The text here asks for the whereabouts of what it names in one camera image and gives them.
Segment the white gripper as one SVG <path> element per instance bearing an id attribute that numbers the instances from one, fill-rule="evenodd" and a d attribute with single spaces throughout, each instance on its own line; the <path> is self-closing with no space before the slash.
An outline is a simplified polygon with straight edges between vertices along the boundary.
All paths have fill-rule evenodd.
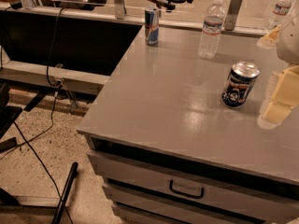
<path id="1" fill-rule="evenodd" d="M 257 46 L 274 49 L 280 60 L 299 64 L 299 14 L 289 15 L 280 26 L 261 37 Z M 274 71 L 268 81 L 257 123 L 270 130 L 280 125 L 299 106 L 299 65 Z"/>

